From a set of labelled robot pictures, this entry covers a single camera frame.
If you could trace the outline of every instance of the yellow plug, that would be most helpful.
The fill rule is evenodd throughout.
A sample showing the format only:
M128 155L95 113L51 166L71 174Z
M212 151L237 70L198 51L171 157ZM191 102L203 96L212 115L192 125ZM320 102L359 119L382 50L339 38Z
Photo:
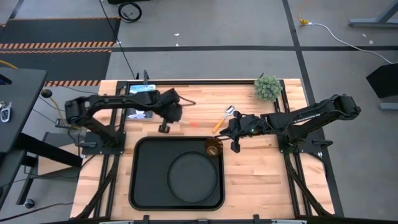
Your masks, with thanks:
M305 25L305 24L308 24L310 22L310 21L308 21L306 19L300 19L300 18L299 18L299 21L300 21L301 25Z

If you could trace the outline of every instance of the hazard tape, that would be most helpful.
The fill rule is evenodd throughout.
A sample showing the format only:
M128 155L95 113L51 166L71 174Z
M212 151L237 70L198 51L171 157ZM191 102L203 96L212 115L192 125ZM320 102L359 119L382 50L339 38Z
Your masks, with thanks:
M18 43L0 44L0 49L67 49L79 47L112 47L113 41L99 42L57 42L57 43Z
M106 17L71 17L71 18L14 18L9 21L28 21L28 20L72 20L72 19L106 19ZM109 17L108 19L120 19L120 17Z
M44 86L56 87L56 86L98 86L101 80L68 80L68 81L47 81Z
M0 51L0 54L54 54L54 53L91 53L91 52L109 52L112 50L94 49L94 50L13 50Z

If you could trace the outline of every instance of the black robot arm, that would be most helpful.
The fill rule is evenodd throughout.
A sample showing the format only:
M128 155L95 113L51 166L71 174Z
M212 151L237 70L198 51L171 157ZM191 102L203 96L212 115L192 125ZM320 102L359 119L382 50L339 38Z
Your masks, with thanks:
M156 90L126 96L82 96L65 102L65 114L69 124L84 126L97 134L105 146L115 147L118 144L118 133L114 127L105 126L93 118L97 111L116 108L153 111L164 119L159 132L168 133L170 128L167 123L181 119L182 107L179 101L180 97L174 89L162 94Z
M328 123L356 118L361 108L356 106L354 99L346 95L333 95L314 105L293 111L291 113L241 114L234 112L234 118L229 120L228 127L220 131L220 136L233 140L231 149L240 152L239 138L262 134L278 134L283 136L284 144L294 148L312 131Z

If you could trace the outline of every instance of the black serving tray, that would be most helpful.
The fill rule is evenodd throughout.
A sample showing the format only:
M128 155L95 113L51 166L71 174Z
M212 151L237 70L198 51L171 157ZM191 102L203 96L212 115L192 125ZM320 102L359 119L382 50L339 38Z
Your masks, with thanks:
M223 154L208 156L205 152L206 139L208 137L145 137L140 139L134 150L131 171L129 190L131 206L136 210L213 211L219 209L225 199ZM188 160L181 163L179 160L181 158ZM175 166L183 167L183 169L177 168L176 174ZM170 180L191 185L191 187L179 188L178 184L174 184L174 189L185 191L180 192L182 195L189 194L201 200L194 203L176 197L170 186Z

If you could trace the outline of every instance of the white cable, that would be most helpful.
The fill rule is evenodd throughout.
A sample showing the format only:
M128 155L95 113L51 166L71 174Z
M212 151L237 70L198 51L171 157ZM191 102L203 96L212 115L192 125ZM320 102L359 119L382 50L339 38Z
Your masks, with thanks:
M376 52L373 52L373 51L370 51L370 50L363 50L363 49L360 49L360 48L358 48L358 47L355 47L355 46L353 46L353 45L351 45L351 44L349 44L349 43L347 43L347 42L344 42L344 41L340 40L339 38L337 38L337 37L331 32L331 30L330 30L327 26L325 26L325 25L323 25L323 24L314 24L314 23L309 22L308 24L306 24L306 26L322 26L322 27L324 27L325 29L327 29L327 30L329 31L329 33L331 34L331 36L332 36L334 39L336 39L338 42L340 42L340 43L343 43L343 44L345 44L345 45L348 45L348 46L350 46L350 47L352 47L352 48L355 48L356 50L360 50L360 51L362 51L362 52L367 52L367 53L371 53L371 54L377 55L377 56L379 56L380 58L383 58L383 60L385 60L385 61L386 61L387 63L389 63L389 64L398 63L398 62L390 62L388 59L386 59L385 57L383 57L382 55L380 55L380 54L378 54L378 53L376 53Z

